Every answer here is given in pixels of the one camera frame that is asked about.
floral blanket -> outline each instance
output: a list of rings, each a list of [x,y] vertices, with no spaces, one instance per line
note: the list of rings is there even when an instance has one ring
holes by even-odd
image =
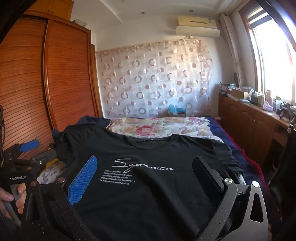
[[[110,130],[137,138],[161,138],[179,134],[223,142],[219,137],[213,136],[209,123],[205,117],[120,118],[112,121]]]

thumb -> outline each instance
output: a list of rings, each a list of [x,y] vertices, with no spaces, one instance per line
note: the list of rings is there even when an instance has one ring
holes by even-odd
[[[13,200],[13,196],[6,192],[4,189],[0,188],[0,200],[11,202]]]

t-shirt sleeve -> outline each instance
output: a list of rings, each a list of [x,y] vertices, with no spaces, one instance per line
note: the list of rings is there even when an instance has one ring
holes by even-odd
[[[243,170],[239,162],[232,155],[232,151],[228,145],[220,141],[212,140],[213,150],[221,161],[221,163],[226,167],[226,171],[232,180],[239,183],[240,176],[243,176]]]
[[[57,158],[64,161],[66,166],[72,164],[77,156],[77,150],[86,142],[94,126],[94,123],[67,126],[54,139],[54,149],[57,152]]]

hand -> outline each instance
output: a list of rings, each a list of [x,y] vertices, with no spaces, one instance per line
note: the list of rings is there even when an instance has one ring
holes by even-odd
[[[24,183],[19,184],[19,186],[17,187],[17,191],[20,195],[20,198],[15,202],[15,205],[17,207],[17,211],[18,213],[22,214],[22,212],[24,211],[24,205],[25,205],[25,200],[26,200],[26,185]],[[11,202],[13,200],[13,196],[6,192],[5,190],[3,190],[2,188],[0,188],[0,211],[3,215],[5,215],[7,218],[10,218],[10,215],[8,214],[4,203],[2,201],[7,201],[7,202]]]

curtain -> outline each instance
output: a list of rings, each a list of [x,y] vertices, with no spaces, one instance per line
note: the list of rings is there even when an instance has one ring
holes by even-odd
[[[170,104],[187,115],[209,114],[212,59],[200,39],[181,39],[99,52],[104,116],[152,118]]]
[[[229,16],[226,16],[225,14],[221,14],[219,17],[219,20],[221,22],[222,29],[225,33],[227,42],[230,47],[235,72],[237,74],[238,85],[239,87],[241,87],[243,86],[243,83],[244,83],[244,76],[243,76],[242,67],[240,64],[239,46],[238,46],[237,37],[235,35],[235,31]]]

